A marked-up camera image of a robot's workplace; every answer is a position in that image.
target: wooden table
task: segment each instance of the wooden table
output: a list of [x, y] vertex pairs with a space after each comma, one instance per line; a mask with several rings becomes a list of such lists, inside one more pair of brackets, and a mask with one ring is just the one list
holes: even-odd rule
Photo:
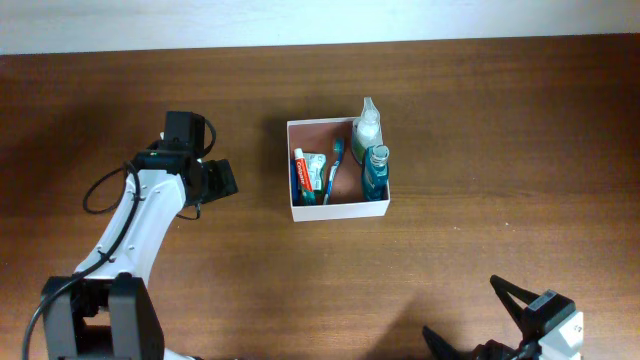
[[[636, 358], [638, 49], [624, 35], [0, 57], [0, 357], [109, 222], [83, 213], [87, 188], [190, 110], [214, 122], [210, 158], [240, 193], [171, 224], [149, 284], [168, 347], [422, 358], [423, 324], [460, 349], [515, 346], [499, 274], [574, 299], [587, 358]], [[391, 148], [387, 216], [293, 223], [286, 121], [357, 115], [364, 96]]]

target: mouthwash bottle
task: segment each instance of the mouthwash bottle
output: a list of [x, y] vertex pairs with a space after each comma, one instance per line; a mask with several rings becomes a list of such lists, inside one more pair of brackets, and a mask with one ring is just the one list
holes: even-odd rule
[[362, 167], [362, 191], [367, 201], [382, 200], [389, 180], [389, 148], [370, 146], [364, 153]]
[[364, 107], [359, 118], [353, 121], [351, 134], [351, 152], [358, 164], [362, 165], [365, 150], [374, 145], [382, 145], [380, 131], [380, 112], [370, 97], [364, 98]]

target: toothbrush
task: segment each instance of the toothbrush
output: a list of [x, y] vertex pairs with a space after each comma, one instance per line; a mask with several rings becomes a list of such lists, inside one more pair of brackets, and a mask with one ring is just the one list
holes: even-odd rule
[[335, 144], [333, 144], [333, 152], [338, 154], [338, 159], [331, 167], [331, 172], [329, 173], [329, 184], [327, 185], [327, 193], [324, 194], [324, 201], [322, 202], [322, 205], [329, 204], [329, 195], [331, 195], [333, 179], [336, 177], [338, 166], [340, 166], [340, 162], [342, 161], [342, 155], [344, 154], [344, 139], [336, 139]]

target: white robot part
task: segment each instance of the white robot part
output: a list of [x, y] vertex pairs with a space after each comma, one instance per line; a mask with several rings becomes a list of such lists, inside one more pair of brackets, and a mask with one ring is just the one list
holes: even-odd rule
[[194, 360], [194, 358], [192, 358], [191, 356], [176, 354], [175, 352], [165, 348], [164, 360]]
[[563, 322], [538, 340], [540, 360], [580, 360], [584, 340], [584, 315], [574, 311]]
[[[87, 279], [115, 279], [118, 274], [129, 273], [143, 279], [148, 285], [151, 267], [162, 240], [176, 214], [182, 210], [186, 200], [180, 175], [168, 174], [165, 170], [140, 170], [140, 202], [122, 243], [111, 259], [89, 274]], [[100, 241], [87, 258], [78, 265], [76, 272], [83, 271], [100, 260], [100, 252], [106, 253], [120, 234], [135, 195], [133, 176], [127, 177], [125, 193], [111, 222]]]

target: white bottle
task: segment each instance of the white bottle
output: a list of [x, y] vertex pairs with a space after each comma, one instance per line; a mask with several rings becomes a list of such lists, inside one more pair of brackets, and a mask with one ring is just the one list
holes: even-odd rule
[[351, 152], [358, 164], [362, 165], [365, 150], [374, 145], [382, 145], [380, 112], [373, 105], [373, 100], [366, 97], [362, 114], [353, 121], [351, 133]]

